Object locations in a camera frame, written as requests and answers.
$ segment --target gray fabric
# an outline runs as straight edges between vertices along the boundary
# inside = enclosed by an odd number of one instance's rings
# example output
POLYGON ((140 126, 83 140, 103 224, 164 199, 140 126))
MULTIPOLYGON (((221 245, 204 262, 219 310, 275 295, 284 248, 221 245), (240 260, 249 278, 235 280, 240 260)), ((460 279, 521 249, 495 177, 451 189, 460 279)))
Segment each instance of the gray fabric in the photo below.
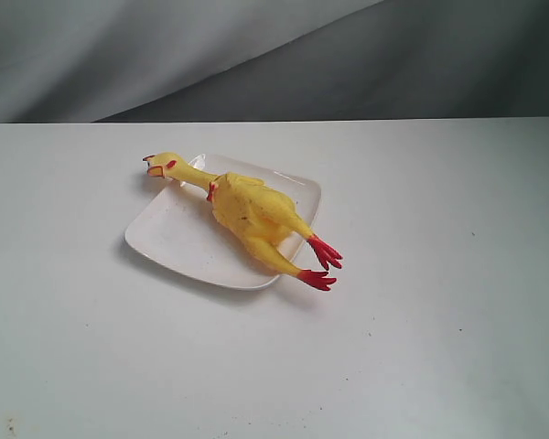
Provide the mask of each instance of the gray fabric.
POLYGON ((549 115, 549 0, 386 0, 106 122, 549 115))
POLYGON ((0 0, 0 122, 89 122, 381 0, 0 0))

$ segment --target table surface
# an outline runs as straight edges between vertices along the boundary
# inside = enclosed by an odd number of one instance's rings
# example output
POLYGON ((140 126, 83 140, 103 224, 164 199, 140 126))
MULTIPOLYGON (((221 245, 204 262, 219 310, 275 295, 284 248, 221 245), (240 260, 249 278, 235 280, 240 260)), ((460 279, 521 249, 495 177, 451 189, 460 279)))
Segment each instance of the table surface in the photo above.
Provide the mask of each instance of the table surface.
POLYGON ((549 438, 549 119, 0 125, 1 437, 549 438), (130 249, 166 150, 318 181, 332 291, 130 249))

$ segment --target open beak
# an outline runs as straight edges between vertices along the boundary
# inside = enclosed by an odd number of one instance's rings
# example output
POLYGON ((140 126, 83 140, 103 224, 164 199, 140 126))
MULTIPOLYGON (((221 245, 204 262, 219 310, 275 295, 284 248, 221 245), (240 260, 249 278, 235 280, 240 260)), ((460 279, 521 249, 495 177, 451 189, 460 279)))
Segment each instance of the open beak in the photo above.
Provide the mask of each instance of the open beak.
POLYGON ((163 167, 162 166, 150 166, 146 173, 151 177, 164 177, 163 167))

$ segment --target toy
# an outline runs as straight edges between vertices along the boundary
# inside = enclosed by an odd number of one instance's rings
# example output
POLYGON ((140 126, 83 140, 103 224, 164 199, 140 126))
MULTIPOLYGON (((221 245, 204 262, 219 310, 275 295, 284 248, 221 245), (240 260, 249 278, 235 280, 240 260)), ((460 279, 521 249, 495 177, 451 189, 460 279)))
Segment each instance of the toy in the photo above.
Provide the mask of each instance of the toy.
POLYGON ((342 257, 296 214, 295 203, 287 195, 258 178, 200 171, 174 153, 150 155, 143 160, 148 163, 147 174, 151 177, 173 178, 204 189, 214 218, 270 269, 323 291, 329 291, 329 286, 336 282, 335 278, 327 277, 328 268, 330 264, 341 268, 342 257), (301 270, 277 250, 293 231, 309 243, 325 272, 301 270))

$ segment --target white plate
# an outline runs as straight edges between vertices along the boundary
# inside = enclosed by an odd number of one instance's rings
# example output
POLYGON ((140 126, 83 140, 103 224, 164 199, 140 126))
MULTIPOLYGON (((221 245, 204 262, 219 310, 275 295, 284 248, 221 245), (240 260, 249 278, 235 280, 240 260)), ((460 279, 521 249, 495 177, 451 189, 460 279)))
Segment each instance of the white plate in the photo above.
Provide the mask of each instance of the white plate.
MULTIPOLYGON (((315 181, 221 155, 199 155, 190 163, 212 174, 232 171, 261 178, 269 187, 291 197, 297 213, 307 224, 313 224, 321 199, 321 187, 315 181)), ((206 196, 199 187, 171 182, 128 226, 126 241, 147 258, 208 284, 258 290, 276 281, 278 274, 254 260, 238 239, 217 223, 206 196)), ((279 251, 292 261, 304 243, 293 233, 281 243, 279 251)))

